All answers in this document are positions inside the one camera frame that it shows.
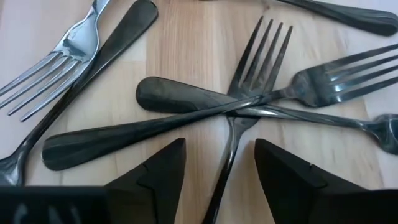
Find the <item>fork tines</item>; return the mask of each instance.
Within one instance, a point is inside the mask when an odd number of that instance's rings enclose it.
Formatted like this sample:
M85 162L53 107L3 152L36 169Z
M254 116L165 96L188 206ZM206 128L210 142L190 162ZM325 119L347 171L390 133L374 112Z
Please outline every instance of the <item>fork tines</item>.
M317 67L313 67L312 69L320 69L326 72L328 79L331 81L330 86L332 86L333 91L336 92L337 101L342 102L366 95L397 83L398 77L395 76L393 78L388 78L387 80L367 84L367 82L376 81L375 78L377 77L381 77L398 70L398 65L384 65L397 60L398 55L384 57L379 60L353 66L354 63L359 63L362 60L380 56L396 49L398 49L398 44L393 44L390 46L369 50L367 52L350 55L323 65L319 65ZM382 65L384 66L378 68L375 72L366 72L367 70Z
M271 60L272 56L274 54L275 48L278 43L278 39L280 36L280 33L282 31L283 23L281 22L274 34L274 37L271 41L271 44L268 48L268 51L266 53L266 56L264 57L264 60L261 63L261 66L258 67L260 59L261 59L261 54L263 53L265 43L267 42L267 39L269 37L269 34L271 32L272 25L274 23L274 20L271 19L268 22L268 25L264 31L264 34L261 37L260 43L256 49L256 53L254 54L253 60L251 61L248 71L246 75L244 75L244 68L246 65L248 65L248 59L249 55L251 53L251 50L254 48L254 42L257 37L257 34L260 30L262 21L264 17L261 16L259 21L257 22L256 28L254 29L251 38L249 39L249 42L244 50L243 56L241 60L239 61L238 67L236 69L236 73L233 77L233 82L240 82L240 85L242 88L245 88L247 90L258 90L259 87L261 87L262 91L271 91L272 87L274 86L274 83L276 81L277 74L279 72L280 66L282 65L283 58L285 56L285 52L287 50L287 45L290 40L290 36L293 31L293 27L289 26L289 29L285 35L285 39L280 47L279 53L276 55L274 65L272 66L272 70L269 70L269 65L271 65Z

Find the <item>fork handle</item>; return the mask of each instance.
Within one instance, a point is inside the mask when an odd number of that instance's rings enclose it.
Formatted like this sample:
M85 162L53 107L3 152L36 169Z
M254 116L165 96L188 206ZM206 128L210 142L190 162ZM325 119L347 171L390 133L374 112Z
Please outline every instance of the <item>fork handle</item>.
M186 124L259 102L257 96L167 118L58 134L44 142L42 159L47 168L64 170Z
M225 191L226 184L228 182L228 177L232 170L232 165L236 157L236 152L238 151L239 140L244 132L243 129L238 128L235 124L234 117L227 117L229 124L229 138L226 145L226 150L224 150L223 157L221 159L220 168L218 171L218 180L215 185L213 195L209 206L207 208L205 217L203 218L202 224L215 224L217 221L218 211L220 210L221 199Z
M398 31L398 16L391 12L340 6L314 0L277 0L315 12L349 26L383 36Z

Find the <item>black triangular piece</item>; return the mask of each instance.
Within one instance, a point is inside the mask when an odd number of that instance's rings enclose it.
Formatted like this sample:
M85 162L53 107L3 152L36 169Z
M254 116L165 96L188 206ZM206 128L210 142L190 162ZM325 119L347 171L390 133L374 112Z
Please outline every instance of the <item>black triangular piece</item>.
M254 154L276 224L398 223L396 190L366 190L263 139Z
M104 187L1 187L0 223L173 224L184 171L177 139Z
M150 214L153 210L153 217L157 220L156 224L174 223L177 212L180 193L185 172L185 139L177 139L154 154L140 166L122 175L118 179L106 185L112 192L122 190L125 193L132 193L139 196L137 204L141 205L141 214ZM143 205L153 202L150 210L143 210ZM134 223L149 223L148 219L137 220L138 213L126 214L135 216Z

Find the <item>spoon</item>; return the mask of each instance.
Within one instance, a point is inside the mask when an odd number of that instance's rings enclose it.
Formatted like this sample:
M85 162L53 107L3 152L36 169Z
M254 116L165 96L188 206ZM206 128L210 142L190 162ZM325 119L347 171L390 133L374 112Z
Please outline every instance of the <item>spoon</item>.
M51 126L65 108L134 43L157 19L157 8L150 0L137 0L98 52L90 71L64 94L40 123L26 136L18 148L0 160L0 186L24 185L27 157L43 133Z
M145 110L161 113L189 113L236 100L221 93L159 77L143 79L138 84L136 98ZM355 128L369 134L383 151L398 155L398 114L383 114L374 121L360 121L271 105L229 113L239 117L279 118Z

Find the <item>light wooden surface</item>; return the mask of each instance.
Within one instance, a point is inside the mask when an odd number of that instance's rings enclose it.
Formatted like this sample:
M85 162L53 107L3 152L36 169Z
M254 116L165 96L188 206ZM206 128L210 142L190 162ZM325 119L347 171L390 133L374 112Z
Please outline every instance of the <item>light wooden surface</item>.
M113 0L108 6L100 20L102 43L133 2ZM293 6L267 2L266 20L273 18L294 26L275 88L286 86L301 69L398 40L398 36L379 37ZM398 3L394 0L328 2L398 14ZM250 33L263 13L264 3L254 0L156 0L155 3L159 19L153 27L61 115L36 145L29 161L27 183L103 185L174 139L186 138L187 166L176 223L200 223L228 137L228 125L222 116L148 139L63 172L47 170L40 160L42 141L53 134L165 116L148 113L136 103L135 89L144 77L171 78L226 93ZM0 0L0 86L50 51L65 30L86 14L90 4L91 0ZM397 93L398 86L391 86L317 111L358 119L398 113ZM278 104L302 108L288 101ZM9 109L10 106L0 111L0 157L8 156L49 110L20 123L18 119L23 111L7 117ZM365 134L318 124L262 119L244 134L240 143L219 223L273 223L254 164L256 138L267 139L363 187L398 187L398 157L382 152Z

